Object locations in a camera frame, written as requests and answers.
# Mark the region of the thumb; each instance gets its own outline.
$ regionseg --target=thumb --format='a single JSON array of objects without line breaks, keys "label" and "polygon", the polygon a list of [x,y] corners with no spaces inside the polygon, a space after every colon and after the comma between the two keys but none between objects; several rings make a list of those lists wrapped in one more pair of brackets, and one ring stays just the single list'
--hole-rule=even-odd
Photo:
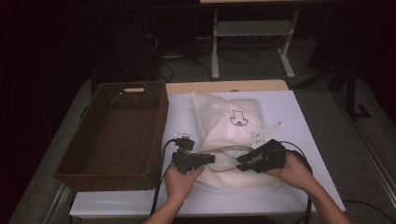
[{"label": "thumb", "polygon": [[196,179],[201,173],[203,173],[205,170],[205,166],[200,166],[197,169],[195,169],[193,172],[189,173],[194,179]]}]

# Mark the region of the white table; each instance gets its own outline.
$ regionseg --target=white table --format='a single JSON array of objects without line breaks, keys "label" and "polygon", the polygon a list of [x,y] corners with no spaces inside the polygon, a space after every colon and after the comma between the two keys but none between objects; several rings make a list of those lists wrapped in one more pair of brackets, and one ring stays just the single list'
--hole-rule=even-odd
[{"label": "white table", "polygon": [[[245,81],[242,82],[245,86],[239,85],[241,88],[238,88],[238,82],[233,82],[232,89],[244,90],[246,86],[254,87],[252,85],[254,83],[255,81]],[[169,90],[168,93],[173,92],[172,88],[169,88]],[[274,138],[278,141],[292,142],[304,151],[314,171],[314,177],[329,192],[341,210],[345,211],[292,91],[240,91],[213,92],[211,94],[225,99],[258,99],[262,106],[264,126],[279,121],[283,122],[282,128]],[[190,93],[169,93],[169,112],[163,144],[169,139],[175,138],[175,134],[179,133],[192,134],[192,139],[195,141],[193,151],[199,148],[200,141],[197,139],[197,128]],[[172,152],[176,149],[177,147],[172,144],[168,146],[164,167],[169,164]],[[81,218],[146,217],[150,212],[153,195],[154,190],[79,192],[70,215]],[[303,191],[287,185],[276,189],[223,191],[196,183],[178,215],[180,217],[205,217],[297,213],[305,210],[306,199],[307,196]],[[165,200],[166,193],[164,185],[162,185],[157,208]]]}]

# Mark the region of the finger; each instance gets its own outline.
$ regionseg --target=finger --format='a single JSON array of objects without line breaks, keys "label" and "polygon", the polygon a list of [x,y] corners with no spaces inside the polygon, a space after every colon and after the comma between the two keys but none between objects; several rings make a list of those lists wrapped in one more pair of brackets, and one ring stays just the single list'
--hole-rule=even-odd
[{"label": "finger", "polygon": [[194,179],[196,179],[201,173],[203,173],[205,170],[205,166],[200,166],[197,169],[195,169],[193,172],[189,173]]},{"label": "finger", "polygon": [[168,170],[171,170],[171,169],[174,170],[174,169],[177,169],[177,167],[173,163],[171,163],[168,167]]}]

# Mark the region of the wicker basket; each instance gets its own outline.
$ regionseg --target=wicker basket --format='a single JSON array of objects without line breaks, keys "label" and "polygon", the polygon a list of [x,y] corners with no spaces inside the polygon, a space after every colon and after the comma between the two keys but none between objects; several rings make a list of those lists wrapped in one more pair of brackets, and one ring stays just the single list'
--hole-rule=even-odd
[{"label": "wicker basket", "polygon": [[74,191],[155,189],[168,106],[162,82],[100,85],[54,177]]}]

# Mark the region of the forearm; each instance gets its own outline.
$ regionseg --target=forearm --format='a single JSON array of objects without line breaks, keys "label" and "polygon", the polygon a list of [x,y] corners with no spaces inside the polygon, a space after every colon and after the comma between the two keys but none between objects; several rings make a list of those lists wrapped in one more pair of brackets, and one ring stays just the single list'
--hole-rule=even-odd
[{"label": "forearm", "polygon": [[312,203],[318,210],[318,214],[323,221],[327,224],[344,224],[351,223],[343,211],[338,207],[329,193],[318,183],[313,184],[305,192],[308,194]]},{"label": "forearm", "polygon": [[149,217],[145,224],[170,224],[180,210],[183,202],[166,201],[151,217]]}]

